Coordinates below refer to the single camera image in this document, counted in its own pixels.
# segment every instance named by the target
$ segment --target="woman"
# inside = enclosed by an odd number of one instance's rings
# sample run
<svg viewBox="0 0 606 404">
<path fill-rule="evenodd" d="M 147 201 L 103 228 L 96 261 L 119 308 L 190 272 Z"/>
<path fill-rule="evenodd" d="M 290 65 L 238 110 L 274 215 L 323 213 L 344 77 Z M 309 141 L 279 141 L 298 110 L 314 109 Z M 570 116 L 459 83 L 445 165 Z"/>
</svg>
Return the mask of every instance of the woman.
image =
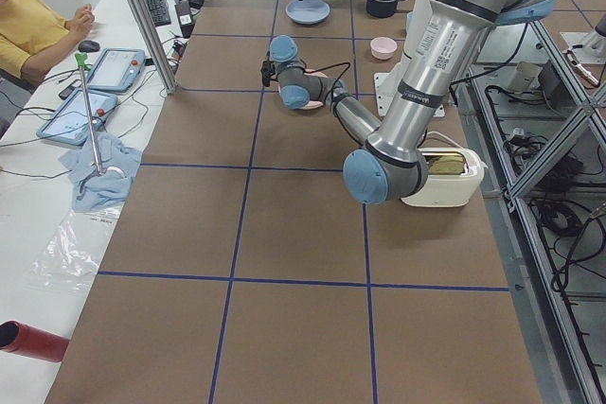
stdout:
<svg viewBox="0 0 606 404">
<path fill-rule="evenodd" d="M 65 20 L 41 0 L 0 0 L 0 68 L 40 84 L 91 31 L 89 4 Z"/>
</svg>

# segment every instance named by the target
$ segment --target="tablet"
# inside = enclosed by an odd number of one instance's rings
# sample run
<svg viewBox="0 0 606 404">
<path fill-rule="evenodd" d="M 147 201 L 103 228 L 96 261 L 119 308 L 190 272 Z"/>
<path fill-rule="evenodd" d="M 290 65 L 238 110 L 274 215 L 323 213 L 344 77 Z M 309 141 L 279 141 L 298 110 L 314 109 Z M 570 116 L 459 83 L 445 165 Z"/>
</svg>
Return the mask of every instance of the tablet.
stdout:
<svg viewBox="0 0 606 404">
<path fill-rule="evenodd" d="M 145 63 L 141 49 L 107 48 L 88 72 L 89 89 L 122 94 L 129 90 Z"/>
<path fill-rule="evenodd" d="M 91 111 L 99 130 L 117 105 L 117 96 L 94 90 L 88 91 Z M 36 132 L 41 139 L 81 146 L 88 137 L 88 118 L 82 89 L 76 89 L 65 99 L 53 116 Z"/>
</svg>

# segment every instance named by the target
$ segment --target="brown table surface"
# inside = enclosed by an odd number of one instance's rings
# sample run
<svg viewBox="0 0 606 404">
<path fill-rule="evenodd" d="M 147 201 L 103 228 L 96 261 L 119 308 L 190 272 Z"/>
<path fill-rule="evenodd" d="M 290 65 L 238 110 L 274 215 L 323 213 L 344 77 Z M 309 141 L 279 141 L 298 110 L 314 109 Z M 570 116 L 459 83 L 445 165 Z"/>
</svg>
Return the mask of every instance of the brown table surface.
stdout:
<svg viewBox="0 0 606 404">
<path fill-rule="evenodd" d="M 260 83 L 290 34 L 375 110 L 397 59 L 369 41 L 401 51 L 411 1 L 326 0 L 317 26 L 290 1 L 207 0 L 46 402 L 542 402 L 481 195 L 361 206 L 334 117 Z M 455 108 L 431 128 L 465 141 Z"/>
</svg>

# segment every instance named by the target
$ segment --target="blue plate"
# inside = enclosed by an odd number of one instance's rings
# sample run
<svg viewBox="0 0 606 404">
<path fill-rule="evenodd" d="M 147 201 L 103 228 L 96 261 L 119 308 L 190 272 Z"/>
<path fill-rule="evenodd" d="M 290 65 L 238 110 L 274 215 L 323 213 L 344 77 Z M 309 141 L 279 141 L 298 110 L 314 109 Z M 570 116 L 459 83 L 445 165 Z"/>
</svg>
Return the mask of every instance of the blue plate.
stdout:
<svg viewBox="0 0 606 404">
<path fill-rule="evenodd" d="M 329 17 L 330 6 L 323 0 L 294 0 L 286 6 L 286 15 L 298 24 L 318 24 Z"/>
</svg>

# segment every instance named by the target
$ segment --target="yellow shirt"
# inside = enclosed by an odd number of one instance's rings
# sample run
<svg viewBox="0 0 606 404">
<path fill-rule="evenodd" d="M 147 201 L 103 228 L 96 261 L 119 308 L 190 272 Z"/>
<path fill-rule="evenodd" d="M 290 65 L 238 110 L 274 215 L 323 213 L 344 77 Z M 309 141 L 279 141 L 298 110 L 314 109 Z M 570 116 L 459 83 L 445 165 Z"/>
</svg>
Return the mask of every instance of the yellow shirt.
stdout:
<svg viewBox="0 0 606 404">
<path fill-rule="evenodd" d="M 0 3 L 0 68 L 21 77 L 29 57 L 67 35 L 65 19 L 41 0 Z"/>
</svg>

